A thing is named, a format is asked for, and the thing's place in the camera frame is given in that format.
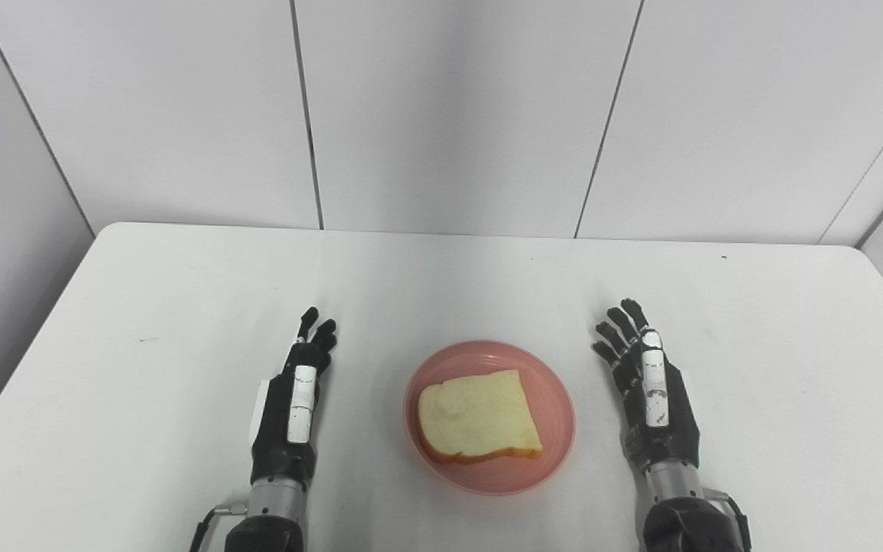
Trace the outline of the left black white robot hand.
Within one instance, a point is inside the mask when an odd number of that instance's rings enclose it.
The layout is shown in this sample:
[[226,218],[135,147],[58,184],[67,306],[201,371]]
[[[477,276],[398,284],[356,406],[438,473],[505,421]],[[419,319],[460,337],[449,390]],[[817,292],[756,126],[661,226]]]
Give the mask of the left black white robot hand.
[[281,372],[268,381],[263,411],[251,447],[250,481],[288,478],[308,489],[315,476],[317,452],[312,443],[321,380],[332,364],[336,321],[318,324],[309,307],[300,318],[297,339]]

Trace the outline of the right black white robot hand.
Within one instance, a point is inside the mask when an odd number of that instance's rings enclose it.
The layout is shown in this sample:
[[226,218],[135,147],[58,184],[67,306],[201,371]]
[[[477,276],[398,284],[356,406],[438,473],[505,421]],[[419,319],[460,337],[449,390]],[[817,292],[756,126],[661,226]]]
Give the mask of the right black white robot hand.
[[626,457],[639,471],[656,462],[700,467],[700,429],[680,370],[634,298],[606,312],[592,348],[609,368],[628,424]]

